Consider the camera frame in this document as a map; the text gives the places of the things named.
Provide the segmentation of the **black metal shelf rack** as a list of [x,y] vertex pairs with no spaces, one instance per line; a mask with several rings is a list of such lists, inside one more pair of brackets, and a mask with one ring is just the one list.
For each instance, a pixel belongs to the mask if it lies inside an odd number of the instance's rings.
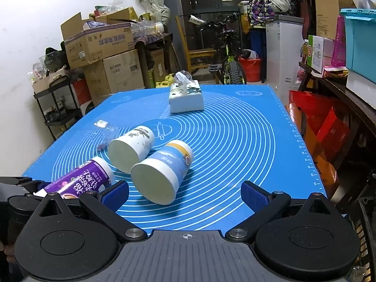
[[[65,104],[65,100],[57,100],[55,92],[62,89],[63,87],[68,87],[70,91],[70,96],[73,100],[73,108],[68,108]],[[73,84],[71,78],[68,75],[59,74],[57,79],[53,82],[48,83],[48,87],[45,90],[34,92],[34,98],[38,104],[38,108],[42,113],[44,123],[50,132],[52,139],[56,141],[59,136],[55,135],[52,127],[59,127],[62,132],[68,130],[68,124],[70,121],[79,121],[83,117],[79,102],[76,100],[76,95],[73,92]],[[50,108],[43,110],[40,99],[50,96],[52,98],[53,104]]]

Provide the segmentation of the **red plastic bucket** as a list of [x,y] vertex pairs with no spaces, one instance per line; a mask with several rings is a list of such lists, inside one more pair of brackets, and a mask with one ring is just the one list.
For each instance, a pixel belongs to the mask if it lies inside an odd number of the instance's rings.
[[247,82],[261,81],[261,59],[238,59],[241,64]]

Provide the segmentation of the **clear plastic wrapper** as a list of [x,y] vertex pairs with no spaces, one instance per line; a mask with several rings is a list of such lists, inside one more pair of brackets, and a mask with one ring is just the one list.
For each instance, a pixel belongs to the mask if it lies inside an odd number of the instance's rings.
[[98,120],[94,123],[94,129],[89,132],[89,141],[98,152],[105,151],[108,145],[118,137],[120,130],[108,121]]

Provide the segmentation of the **open top cardboard box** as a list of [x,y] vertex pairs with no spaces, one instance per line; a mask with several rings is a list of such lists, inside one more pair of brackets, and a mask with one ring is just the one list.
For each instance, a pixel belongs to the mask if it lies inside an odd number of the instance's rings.
[[77,13],[61,24],[67,61],[72,69],[134,49],[131,24],[83,20]]

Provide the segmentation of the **purple paper cup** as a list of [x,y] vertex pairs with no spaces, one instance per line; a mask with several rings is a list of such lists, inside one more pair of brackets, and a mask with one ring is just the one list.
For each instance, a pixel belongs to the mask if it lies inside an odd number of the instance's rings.
[[106,161],[93,157],[33,195],[45,197],[50,193],[58,193],[63,199],[76,199],[88,191],[101,192],[114,182],[114,172]]

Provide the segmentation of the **lower large cardboard box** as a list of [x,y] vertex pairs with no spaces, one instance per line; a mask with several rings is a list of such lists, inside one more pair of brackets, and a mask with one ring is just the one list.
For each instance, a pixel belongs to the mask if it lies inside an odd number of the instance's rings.
[[83,73],[94,106],[112,94],[145,88],[137,50],[85,66]]

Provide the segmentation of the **floral purple bag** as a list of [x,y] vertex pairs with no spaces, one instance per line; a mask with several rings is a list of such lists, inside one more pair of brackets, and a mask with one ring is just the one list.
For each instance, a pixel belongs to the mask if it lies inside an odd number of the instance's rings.
[[265,26],[275,17],[270,0],[249,0],[247,15],[251,26]]

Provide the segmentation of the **black green bicycle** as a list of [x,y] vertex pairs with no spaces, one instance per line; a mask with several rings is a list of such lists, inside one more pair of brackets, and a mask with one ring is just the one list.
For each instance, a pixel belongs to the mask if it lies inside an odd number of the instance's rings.
[[238,61],[241,53],[238,32],[227,27],[238,20],[239,13],[232,13],[224,19],[204,21],[194,15],[189,15],[189,22],[198,26],[200,31],[213,32],[213,49],[215,53],[209,72],[223,85],[245,85],[246,75]]

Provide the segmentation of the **dark wooden side table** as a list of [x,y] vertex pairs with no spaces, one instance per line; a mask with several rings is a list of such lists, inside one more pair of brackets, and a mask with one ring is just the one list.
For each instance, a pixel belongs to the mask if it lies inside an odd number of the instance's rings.
[[311,92],[314,94],[330,92],[336,98],[345,103],[357,118],[360,119],[371,137],[375,139],[375,109],[341,83],[320,77],[316,70],[302,62],[299,62],[299,67],[306,72],[306,78],[302,79],[298,89],[299,91]]

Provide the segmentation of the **blue silicone baking mat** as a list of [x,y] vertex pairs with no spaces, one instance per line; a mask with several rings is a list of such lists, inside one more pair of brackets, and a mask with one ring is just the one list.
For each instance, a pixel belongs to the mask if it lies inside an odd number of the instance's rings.
[[97,149],[102,133],[95,127],[104,120],[120,134],[139,125],[151,128],[155,149],[178,139],[193,150],[191,169],[172,204],[153,204],[130,186],[118,213],[147,232],[227,231],[252,214],[240,195],[245,181],[294,199],[324,193],[300,133],[271,88],[204,85],[201,91],[204,110],[180,114],[169,109],[168,89],[112,95],[63,133],[25,175],[53,181],[92,157],[106,159]]

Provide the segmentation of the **blue white paper cup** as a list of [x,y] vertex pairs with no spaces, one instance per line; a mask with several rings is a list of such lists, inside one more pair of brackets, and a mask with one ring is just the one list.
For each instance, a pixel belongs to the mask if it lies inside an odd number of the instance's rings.
[[131,180],[142,196],[158,205],[174,202],[194,154],[191,147],[173,140],[131,169]]

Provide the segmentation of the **white chest freezer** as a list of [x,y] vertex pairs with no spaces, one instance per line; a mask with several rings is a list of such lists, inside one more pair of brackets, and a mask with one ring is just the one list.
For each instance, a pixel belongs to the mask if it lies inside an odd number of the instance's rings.
[[266,23],[266,81],[284,105],[289,102],[289,91],[298,88],[302,30],[299,17],[277,15]]

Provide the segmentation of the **green white carton box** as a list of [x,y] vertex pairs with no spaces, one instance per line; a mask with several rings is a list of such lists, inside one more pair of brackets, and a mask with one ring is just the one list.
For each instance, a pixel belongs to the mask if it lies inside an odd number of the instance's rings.
[[330,66],[335,42],[332,39],[309,35],[306,64],[318,73]]

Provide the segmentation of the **red gift bag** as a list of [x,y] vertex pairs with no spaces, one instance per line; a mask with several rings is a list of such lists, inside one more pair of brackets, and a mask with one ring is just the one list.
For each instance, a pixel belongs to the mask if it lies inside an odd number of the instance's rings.
[[351,136],[348,109],[337,98],[291,90],[286,110],[318,168],[327,196],[333,197],[340,184],[335,165]]

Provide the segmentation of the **white floral paper cup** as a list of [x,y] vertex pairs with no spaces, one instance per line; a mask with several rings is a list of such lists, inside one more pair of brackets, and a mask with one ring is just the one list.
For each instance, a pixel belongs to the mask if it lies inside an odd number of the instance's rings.
[[109,143],[109,160],[119,171],[130,174],[132,167],[147,157],[154,142],[155,134],[150,128],[137,126]]

